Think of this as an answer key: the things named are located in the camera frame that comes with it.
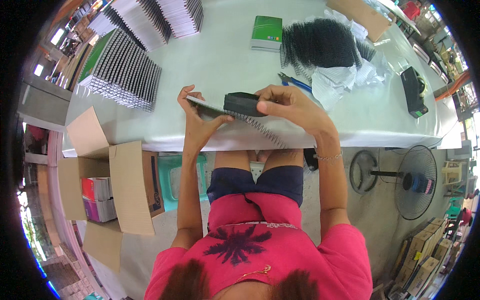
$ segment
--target gold necklace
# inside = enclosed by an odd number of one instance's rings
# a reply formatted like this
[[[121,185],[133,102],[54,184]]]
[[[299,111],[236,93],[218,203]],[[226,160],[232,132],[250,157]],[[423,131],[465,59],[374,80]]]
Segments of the gold necklace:
[[[236,284],[238,283],[242,278],[244,278],[245,276],[248,276],[248,275],[252,275],[252,274],[265,274],[267,277],[268,277],[268,280],[270,281],[270,276],[269,274],[267,273],[268,271],[270,271],[272,269],[272,267],[269,265],[269,264],[266,264],[264,269],[261,270],[261,271],[253,271],[253,272],[250,272],[250,273],[247,273],[247,274],[243,274],[239,279],[237,279],[235,281],[235,283],[233,284]]]
[[[253,272],[250,272],[250,273],[243,274],[243,275],[242,275],[239,279],[237,279],[231,286],[229,286],[229,287],[223,292],[223,294],[222,294],[218,299],[221,299],[221,298],[232,288],[232,286],[234,286],[235,284],[237,284],[242,278],[244,278],[245,276],[248,276],[248,275],[252,275],[252,274],[265,274],[265,275],[268,277],[268,281],[270,282],[270,281],[271,281],[271,277],[269,276],[269,274],[268,274],[267,272],[270,271],[271,269],[272,269],[272,267],[271,267],[269,264],[266,264],[263,270],[253,271]]]

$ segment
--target woman's right hand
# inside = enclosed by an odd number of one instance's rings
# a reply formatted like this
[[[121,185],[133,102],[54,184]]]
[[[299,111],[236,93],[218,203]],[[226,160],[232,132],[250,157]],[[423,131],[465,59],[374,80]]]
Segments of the woman's right hand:
[[[260,96],[257,103],[259,112],[283,117],[314,137],[324,133],[338,137],[335,125],[327,113],[297,87],[269,85],[255,95]]]

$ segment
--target purple notebook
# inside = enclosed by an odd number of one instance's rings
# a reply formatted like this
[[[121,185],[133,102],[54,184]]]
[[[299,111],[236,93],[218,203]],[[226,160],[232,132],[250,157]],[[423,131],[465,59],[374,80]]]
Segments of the purple notebook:
[[[100,222],[100,217],[98,216],[98,209],[96,203],[84,198],[85,212],[87,214],[87,219]]]

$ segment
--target bracelet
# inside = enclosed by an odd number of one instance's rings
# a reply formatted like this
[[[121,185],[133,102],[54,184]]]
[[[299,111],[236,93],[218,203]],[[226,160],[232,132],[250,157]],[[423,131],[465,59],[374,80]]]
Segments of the bracelet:
[[[318,155],[317,147],[314,146],[313,148],[315,149],[315,154],[313,155],[313,158],[316,158],[318,160],[323,160],[323,161],[337,160],[343,156],[343,149],[341,149],[340,153],[335,156],[322,157]]]

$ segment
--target green notebook cover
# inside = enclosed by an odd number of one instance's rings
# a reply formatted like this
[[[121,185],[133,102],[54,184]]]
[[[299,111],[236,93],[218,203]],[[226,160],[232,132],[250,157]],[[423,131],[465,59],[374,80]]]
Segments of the green notebook cover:
[[[282,42],[282,19],[256,16],[253,24],[252,39]]]
[[[82,82],[83,79],[87,78],[91,73],[93,73],[98,59],[101,57],[105,46],[108,44],[111,36],[115,31],[116,29],[110,31],[96,42],[95,47],[90,52],[90,56],[88,57],[88,60],[84,65],[82,73],[78,77],[78,82]]]

